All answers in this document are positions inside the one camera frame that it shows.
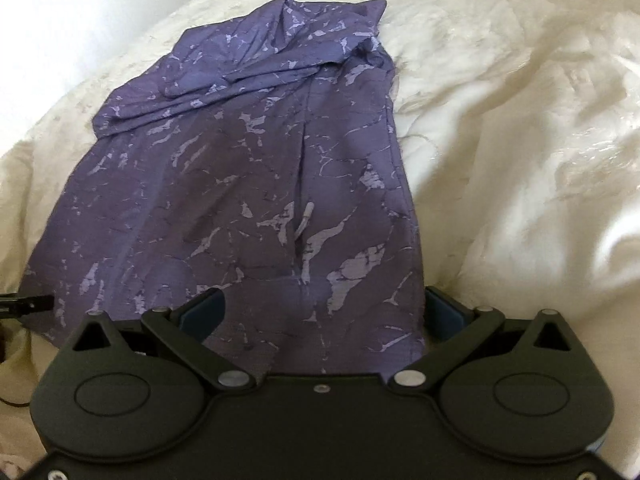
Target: black cable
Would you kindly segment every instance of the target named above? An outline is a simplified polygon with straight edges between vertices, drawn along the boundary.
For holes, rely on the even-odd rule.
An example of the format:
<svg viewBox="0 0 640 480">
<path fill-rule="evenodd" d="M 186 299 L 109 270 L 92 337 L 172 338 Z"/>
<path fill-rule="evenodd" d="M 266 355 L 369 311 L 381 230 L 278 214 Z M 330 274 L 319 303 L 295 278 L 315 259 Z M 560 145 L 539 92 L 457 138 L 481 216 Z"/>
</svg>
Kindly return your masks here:
<svg viewBox="0 0 640 480">
<path fill-rule="evenodd" d="M 6 404 L 7 406 L 11 406 L 12 408 L 28 408 L 30 405 L 30 402 L 24 402 L 24 403 L 11 402 L 10 400 L 5 400 L 2 397 L 0 397 L 0 402 L 2 402 L 3 404 Z"/>
</svg>

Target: purple fabric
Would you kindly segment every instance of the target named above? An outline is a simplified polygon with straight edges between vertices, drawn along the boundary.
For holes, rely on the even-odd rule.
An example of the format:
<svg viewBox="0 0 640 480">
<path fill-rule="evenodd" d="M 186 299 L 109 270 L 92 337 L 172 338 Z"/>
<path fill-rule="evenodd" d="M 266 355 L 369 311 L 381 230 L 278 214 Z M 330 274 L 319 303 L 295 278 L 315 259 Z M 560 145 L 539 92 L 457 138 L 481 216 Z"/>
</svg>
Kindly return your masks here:
<svg viewBox="0 0 640 480">
<path fill-rule="evenodd" d="M 384 0 L 275 0 L 185 31 L 115 90 L 31 256 L 27 324 L 137 317 L 216 285 L 205 344 L 261 376 L 380 372 L 422 354 L 417 221 L 376 39 Z"/>
</svg>

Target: white bedsheet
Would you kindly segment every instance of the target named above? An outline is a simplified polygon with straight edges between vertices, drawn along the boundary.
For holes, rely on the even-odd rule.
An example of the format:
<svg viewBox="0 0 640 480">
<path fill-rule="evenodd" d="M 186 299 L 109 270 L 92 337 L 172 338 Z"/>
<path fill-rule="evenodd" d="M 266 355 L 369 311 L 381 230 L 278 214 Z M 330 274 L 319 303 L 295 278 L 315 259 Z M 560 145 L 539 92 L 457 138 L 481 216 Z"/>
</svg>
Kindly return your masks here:
<svg viewBox="0 0 640 480">
<path fill-rule="evenodd" d="M 109 92 L 185 28 L 266 1 L 193 0 L 0 160 L 0 291 L 17 288 Z M 602 455 L 628 476 L 640 472 L 639 13 L 640 0 L 388 0 L 381 26 L 426 282 L 509 317 L 560 310 L 614 393 Z"/>
</svg>

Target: purple garment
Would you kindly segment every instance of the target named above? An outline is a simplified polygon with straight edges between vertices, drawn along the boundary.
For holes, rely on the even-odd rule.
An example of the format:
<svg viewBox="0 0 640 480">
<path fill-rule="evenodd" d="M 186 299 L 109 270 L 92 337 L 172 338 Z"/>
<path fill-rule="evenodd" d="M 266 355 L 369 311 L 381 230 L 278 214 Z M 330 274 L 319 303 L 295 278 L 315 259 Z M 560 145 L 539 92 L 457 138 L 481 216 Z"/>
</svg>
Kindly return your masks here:
<svg viewBox="0 0 640 480">
<path fill-rule="evenodd" d="M 108 97 L 24 277 L 27 325 L 60 344 L 224 288 L 205 345 L 261 376 L 380 372 L 418 358 L 417 221 L 376 39 L 384 0 L 274 0 L 185 31 Z"/>
</svg>

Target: white wall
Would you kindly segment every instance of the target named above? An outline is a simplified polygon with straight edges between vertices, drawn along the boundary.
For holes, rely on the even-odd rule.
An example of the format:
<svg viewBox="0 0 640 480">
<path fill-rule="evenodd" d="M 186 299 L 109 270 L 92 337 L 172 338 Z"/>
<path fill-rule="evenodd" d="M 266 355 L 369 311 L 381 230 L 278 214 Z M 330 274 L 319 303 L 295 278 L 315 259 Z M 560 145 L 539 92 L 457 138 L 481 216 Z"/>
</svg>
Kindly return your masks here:
<svg viewBox="0 0 640 480">
<path fill-rule="evenodd" d="M 67 91 L 189 0 L 0 0 L 0 155 Z"/>
</svg>

